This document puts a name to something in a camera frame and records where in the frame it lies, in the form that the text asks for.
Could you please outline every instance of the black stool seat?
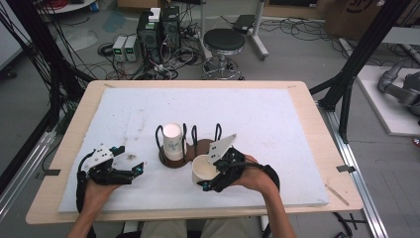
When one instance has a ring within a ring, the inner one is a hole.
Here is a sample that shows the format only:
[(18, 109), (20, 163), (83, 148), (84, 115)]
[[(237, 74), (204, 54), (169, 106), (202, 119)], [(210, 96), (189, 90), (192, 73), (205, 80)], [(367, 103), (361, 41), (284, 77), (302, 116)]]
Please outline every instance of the black stool seat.
[(211, 50), (232, 52), (245, 44), (244, 36), (231, 29), (213, 29), (204, 34), (203, 42)]

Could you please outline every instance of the white cardboard sheet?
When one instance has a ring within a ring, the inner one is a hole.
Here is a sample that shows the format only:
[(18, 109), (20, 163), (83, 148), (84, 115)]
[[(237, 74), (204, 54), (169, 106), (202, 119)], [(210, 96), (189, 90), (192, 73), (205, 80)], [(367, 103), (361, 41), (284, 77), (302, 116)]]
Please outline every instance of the white cardboard sheet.
[(115, 158), (116, 169), (146, 163), (133, 184), (113, 192), (104, 210), (264, 206), (260, 194), (241, 186), (220, 193), (202, 191), (191, 181), (191, 163), (180, 169), (162, 165), (155, 132), (158, 125), (172, 122), (186, 123), (189, 144), (193, 125), (198, 139), (213, 140), (217, 123), (222, 138), (237, 133), (236, 149), (277, 171), (286, 206), (329, 202), (287, 90), (108, 88), (74, 160), (58, 211), (76, 211), (77, 166), (100, 143), (126, 147), (126, 153)]

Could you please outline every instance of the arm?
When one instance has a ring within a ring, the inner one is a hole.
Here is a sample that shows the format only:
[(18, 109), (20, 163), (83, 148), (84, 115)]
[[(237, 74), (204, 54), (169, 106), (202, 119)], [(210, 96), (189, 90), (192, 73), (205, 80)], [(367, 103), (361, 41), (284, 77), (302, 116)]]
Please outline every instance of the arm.
[[(257, 161), (250, 156), (246, 156), (246, 158), (251, 162)], [(257, 168), (246, 168), (243, 175), (233, 185), (242, 185), (248, 189), (259, 191), (262, 194), (268, 213), (272, 237), (296, 237), (284, 210), (277, 187), (268, 175)]]
[(117, 187), (119, 185), (98, 185), (93, 180), (87, 183), (83, 209), (68, 232), (67, 238), (87, 236), (103, 205)]

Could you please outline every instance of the stool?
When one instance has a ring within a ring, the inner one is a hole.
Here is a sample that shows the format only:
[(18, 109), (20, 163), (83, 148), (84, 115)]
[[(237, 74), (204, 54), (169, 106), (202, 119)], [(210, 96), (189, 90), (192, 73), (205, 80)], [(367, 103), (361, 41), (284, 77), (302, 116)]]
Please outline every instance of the stool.
[(226, 56), (239, 53), (245, 45), (244, 36), (231, 29), (213, 29), (203, 38), (204, 47), (213, 56), (203, 64), (203, 72), (213, 78), (229, 79), (237, 74), (241, 77), (238, 64)]

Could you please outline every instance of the paper cup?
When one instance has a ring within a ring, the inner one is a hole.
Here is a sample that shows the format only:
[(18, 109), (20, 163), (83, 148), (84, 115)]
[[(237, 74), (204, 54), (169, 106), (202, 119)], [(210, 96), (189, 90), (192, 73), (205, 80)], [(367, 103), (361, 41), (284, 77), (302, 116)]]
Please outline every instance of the paper cup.
[(216, 167), (208, 163), (209, 158), (208, 155), (201, 155), (192, 161), (192, 182), (194, 184), (203, 180), (211, 180), (219, 174)]
[(163, 148), (169, 154), (182, 154), (182, 129), (178, 124), (163, 126)]
[[(182, 150), (177, 153), (171, 153), (171, 152), (168, 152), (165, 148), (163, 148), (163, 151), (166, 157), (172, 161), (179, 161), (184, 157), (184, 155), (182, 154)], [(184, 143), (184, 151), (186, 154), (186, 143)]]

